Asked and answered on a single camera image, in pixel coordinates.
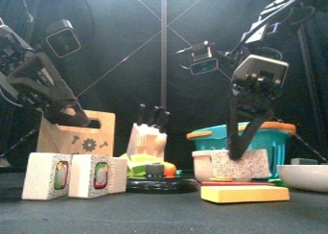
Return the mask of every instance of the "black backdrop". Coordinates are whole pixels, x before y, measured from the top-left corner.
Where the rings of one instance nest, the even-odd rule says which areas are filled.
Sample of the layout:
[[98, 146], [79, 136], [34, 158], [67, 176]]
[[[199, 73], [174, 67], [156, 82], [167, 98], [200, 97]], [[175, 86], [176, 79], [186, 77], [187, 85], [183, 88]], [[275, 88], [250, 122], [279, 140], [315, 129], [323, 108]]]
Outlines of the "black backdrop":
[[[60, 16], [56, 13], [58, 0], [27, 0], [35, 10], [34, 28], [24, 23], [23, 8], [19, 0], [7, 0], [2, 5], [0, 16], [6, 23], [27, 37], [31, 44], [44, 40], [46, 28]], [[112, 112], [116, 115], [115, 155], [126, 152], [130, 132], [136, 122], [139, 104], [148, 108], [162, 103], [162, 0], [88, 0], [95, 16], [95, 35], [86, 47], [64, 59], [52, 58], [60, 74], [79, 96], [84, 109]], [[230, 97], [230, 77], [232, 73], [211, 72], [192, 76], [179, 68], [175, 52], [190, 44], [204, 40], [215, 43], [222, 51], [230, 51], [239, 43], [243, 33], [258, 20], [259, 13], [274, 0], [167, 0], [167, 110], [171, 111], [168, 125], [168, 145], [166, 159], [182, 169], [192, 168], [191, 152], [195, 145], [186, 135], [206, 127], [226, 123], [226, 109]], [[63, 16], [71, 20], [82, 41], [91, 36], [88, 13], [79, 1], [62, 3]], [[327, 31], [326, 13], [311, 22], [311, 45], [316, 49], [315, 62], [322, 57], [320, 66], [315, 66], [315, 95], [320, 106], [322, 122], [327, 128]], [[314, 113], [312, 88], [302, 59], [298, 34], [278, 40], [290, 70], [284, 85], [284, 95], [276, 102], [276, 116], [286, 123], [298, 126], [300, 135], [327, 153], [327, 141], [322, 141], [320, 129], [314, 125], [318, 114]], [[12, 130], [2, 134], [4, 149], [11, 147], [40, 119], [35, 112], [15, 110], [11, 116]], [[22, 164], [26, 155], [34, 151], [31, 146], [12, 153], [12, 161]], [[310, 150], [292, 141], [287, 159], [295, 156], [316, 158]]]

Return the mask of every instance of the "metal rod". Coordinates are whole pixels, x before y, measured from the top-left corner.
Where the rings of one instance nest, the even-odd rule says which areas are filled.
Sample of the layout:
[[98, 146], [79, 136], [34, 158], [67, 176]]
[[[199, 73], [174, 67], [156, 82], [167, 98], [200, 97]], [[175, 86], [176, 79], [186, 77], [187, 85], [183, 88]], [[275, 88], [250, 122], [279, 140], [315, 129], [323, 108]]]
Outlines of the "metal rod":
[[168, 0], [162, 0], [162, 90], [160, 105], [167, 107], [167, 62], [168, 62]]
[[311, 61], [310, 47], [308, 47], [307, 38], [306, 38], [306, 26], [304, 25], [302, 25], [298, 31], [298, 37], [299, 37], [299, 43], [300, 43], [300, 49], [302, 49], [308, 88], [310, 88], [311, 99], [312, 99], [314, 125], [316, 128], [316, 136], [319, 139], [319, 148], [327, 155], [327, 151], [328, 151], [327, 144], [326, 144], [327, 136], [326, 136], [324, 127], [323, 127], [323, 124], [324, 124], [323, 116], [320, 112], [318, 92], [316, 92], [314, 75], [312, 75], [312, 61]]

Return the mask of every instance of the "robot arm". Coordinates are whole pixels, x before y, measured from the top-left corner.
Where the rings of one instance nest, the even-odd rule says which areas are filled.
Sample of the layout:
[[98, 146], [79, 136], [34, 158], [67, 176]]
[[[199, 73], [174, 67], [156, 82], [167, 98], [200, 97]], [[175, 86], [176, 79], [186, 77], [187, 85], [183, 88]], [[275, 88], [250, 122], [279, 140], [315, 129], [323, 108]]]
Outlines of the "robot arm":
[[[214, 44], [204, 44], [178, 51], [176, 55], [190, 55], [192, 74], [203, 74], [224, 66], [234, 70], [231, 79], [232, 98], [227, 116], [227, 136], [230, 157], [239, 160], [262, 124], [274, 117], [272, 102], [280, 96], [288, 63], [282, 60], [254, 55], [259, 42], [270, 35], [278, 35], [287, 28], [296, 28], [315, 14], [327, 10], [328, 0], [276, 0], [260, 13], [250, 32], [235, 49], [215, 52]], [[275, 55], [280, 52], [271, 49]], [[239, 115], [247, 117], [248, 123], [243, 134], [239, 134]]]
[[0, 85], [16, 102], [39, 109], [51, 123], [86, 127], [86, 116], [74, 91], [46, 53], [36, 53], [7, 25], [0, 25]]

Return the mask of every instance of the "knife block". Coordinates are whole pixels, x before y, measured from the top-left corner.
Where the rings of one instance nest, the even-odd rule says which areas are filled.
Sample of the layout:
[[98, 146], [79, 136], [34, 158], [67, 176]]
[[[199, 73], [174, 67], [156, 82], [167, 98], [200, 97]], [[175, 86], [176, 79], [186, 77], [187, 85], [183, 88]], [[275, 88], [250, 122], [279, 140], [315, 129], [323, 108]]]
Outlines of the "knife block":
[[38, 152], [114, 156], [115, 114], [91, 110], [84, 112], [91, 121], [99, 122], [99, 129], [59, 126], [43, 117]]
[[128, 142], [127, 154], [146, 153], [164, 160], [164, 149], [167, 145], [167, 133], [147, 124], [134, 124]]

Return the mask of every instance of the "teal basket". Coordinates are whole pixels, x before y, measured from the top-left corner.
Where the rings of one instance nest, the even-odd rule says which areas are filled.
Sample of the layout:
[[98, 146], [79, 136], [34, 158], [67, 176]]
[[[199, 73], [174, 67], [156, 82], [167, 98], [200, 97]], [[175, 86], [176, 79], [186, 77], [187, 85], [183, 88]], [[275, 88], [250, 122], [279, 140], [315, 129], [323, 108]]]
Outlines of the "teal basket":
[[[248, 123], [239, 123], [240, 134]], [[216, 126], [206, 129], [198, 129], [187, 135], [188, 139], [195, 141], [196, 151], [227, 150], [227, 126]], [[286, 142], [291, 134], [287, 130], [260, 129], [254, 136], [248, 149], [266, 149], [268, 153], [271, 178], [279, 177], [278, 165], [284, 164]]]

